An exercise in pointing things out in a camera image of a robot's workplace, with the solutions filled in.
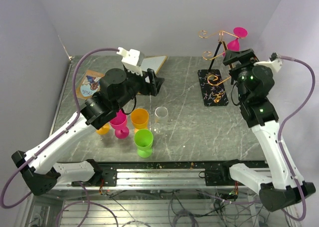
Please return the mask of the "pink wine glass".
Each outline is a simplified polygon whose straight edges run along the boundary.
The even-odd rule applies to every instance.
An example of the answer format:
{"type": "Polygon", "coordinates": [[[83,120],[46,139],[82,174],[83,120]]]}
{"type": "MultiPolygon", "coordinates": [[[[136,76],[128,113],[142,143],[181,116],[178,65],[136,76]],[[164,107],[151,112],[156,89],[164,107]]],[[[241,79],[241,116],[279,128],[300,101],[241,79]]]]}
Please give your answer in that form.
{"type": "Polygon", "coordinates": [[[243,27],[235,27],[233,29],[233,34],[226,32],[226,31],[221,31],[222,37],[224,34],[228,34],[228,35],[234,37],[235,39],[232,40],[231,42],[229,42],[228,44],[226,44],[224,41],[222,42],[222,45],[224,48],[223,56],[225,56],[227,50],[239,51],[240,50],[239,40],[246,38],[248,35],[248,31],[243,27]]]}
{"type": "Polygon", "coordinates": [[[120,110],[117,112],[116,117],[110,121],[111,127],[115,130],[115,136],[118,139],[124,139],[129,135],[127,127],[127,116],[120,110]]]}

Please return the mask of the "clear wine glass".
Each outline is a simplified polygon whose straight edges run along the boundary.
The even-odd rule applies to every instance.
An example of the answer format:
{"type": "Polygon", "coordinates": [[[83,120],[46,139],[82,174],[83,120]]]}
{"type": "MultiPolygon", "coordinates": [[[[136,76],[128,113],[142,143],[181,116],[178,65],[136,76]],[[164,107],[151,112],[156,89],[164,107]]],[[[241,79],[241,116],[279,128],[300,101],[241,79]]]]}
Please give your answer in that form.
{"type": "Polygon", "coordinates": [[[160,106],[155,109],[154,131],[157,134],[163,134],[168,121],[168,110],[166,107],[160,106]]]}

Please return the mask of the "yellow wine glass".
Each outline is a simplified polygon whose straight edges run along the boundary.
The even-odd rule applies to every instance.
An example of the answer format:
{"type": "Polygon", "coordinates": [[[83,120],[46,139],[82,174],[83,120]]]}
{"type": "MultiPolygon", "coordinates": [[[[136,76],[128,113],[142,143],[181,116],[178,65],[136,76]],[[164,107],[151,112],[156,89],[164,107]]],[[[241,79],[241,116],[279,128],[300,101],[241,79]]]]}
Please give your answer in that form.
{"type": "Polygon", "coordinates": [[[110,131],[110,125],[107,123],[103,125],[100,129],[96,130],[96,133],[99,135],[105,135],[110,131]]]}
{"type": "Polygon", "coordinates": [[[141,129],[148,129],[149,113],[146,109],[138,108],[131,113],[131,122],[134,126],[134,133],[141,129]]]}

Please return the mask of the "green wine glass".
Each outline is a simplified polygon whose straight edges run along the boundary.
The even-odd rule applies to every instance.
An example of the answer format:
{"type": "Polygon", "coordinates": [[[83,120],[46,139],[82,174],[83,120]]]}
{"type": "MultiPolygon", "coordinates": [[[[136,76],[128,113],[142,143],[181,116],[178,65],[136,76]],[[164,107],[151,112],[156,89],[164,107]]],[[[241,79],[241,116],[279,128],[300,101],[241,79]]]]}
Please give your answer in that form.
{"type": "Polygon", "coordinates": [[[148,158],[153,152],[154,136],[148,129],[140,129],[134,134],[134,143],[137,154],[142,158],[148,158]]]}

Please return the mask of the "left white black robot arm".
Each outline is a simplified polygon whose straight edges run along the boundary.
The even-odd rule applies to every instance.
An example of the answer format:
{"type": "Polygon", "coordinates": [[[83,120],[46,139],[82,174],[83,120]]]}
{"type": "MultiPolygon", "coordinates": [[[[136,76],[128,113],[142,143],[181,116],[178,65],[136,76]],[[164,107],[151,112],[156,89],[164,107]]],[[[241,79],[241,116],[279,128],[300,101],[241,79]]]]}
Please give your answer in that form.
{"type": "Polygon", "coordinates": [[[113,120],[119,111],[137,94],[157,96],[164,78],[156,77],[152,69],[142,75],[126,69],[108,70],[100,80],[100,90],[87,99],[58,131],[37,147],[12,155],[12,160],[30,191],[40,196],[56,184],[83,182],[89,186],[100,183],[102,169],[88,159],[79,163],[59,163],[73,145],[113,120]]]}

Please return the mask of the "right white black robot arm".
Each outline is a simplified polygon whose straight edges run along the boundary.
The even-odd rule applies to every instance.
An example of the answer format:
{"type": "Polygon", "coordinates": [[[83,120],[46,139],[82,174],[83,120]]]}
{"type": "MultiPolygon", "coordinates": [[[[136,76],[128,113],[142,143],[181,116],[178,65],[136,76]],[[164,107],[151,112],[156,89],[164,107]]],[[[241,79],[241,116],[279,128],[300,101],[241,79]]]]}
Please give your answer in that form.
{"type": "Polygon", "coordinates": [[[275,107],[267,97],[275,85],[274,74],[280,71],[285,60],[309,67],[303,61],[276,53],[268,61],[259,61],[252,49],[227,50],[223,60],[224,65],[236,63],[229,74],[238,90],[240,111],[259,141],[271,176],[254,171],[239,160],[232,160],[222,165],[219,177],[226,185],[238,181],[253,190],[270,212],[304,203],[316,192],[314,184],[306,182],[294,164],[282,137],[284,125],[301,108],[279,122],[275,107]]]}

